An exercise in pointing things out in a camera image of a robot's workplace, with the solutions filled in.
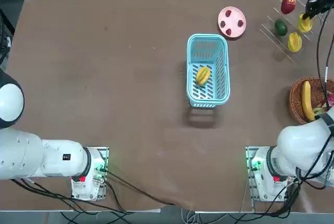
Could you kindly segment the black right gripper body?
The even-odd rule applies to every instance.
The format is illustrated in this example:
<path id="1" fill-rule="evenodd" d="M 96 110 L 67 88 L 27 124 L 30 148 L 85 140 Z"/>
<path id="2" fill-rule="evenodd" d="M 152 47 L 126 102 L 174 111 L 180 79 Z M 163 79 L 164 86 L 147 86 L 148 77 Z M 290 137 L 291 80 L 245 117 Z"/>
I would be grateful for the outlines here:
<path id="1" fill-rule="evenodd" d="M 307 11 L 312 12 L 312 17 L 323 14 L 326 11 L 326 0 L 308 0 Z"/>

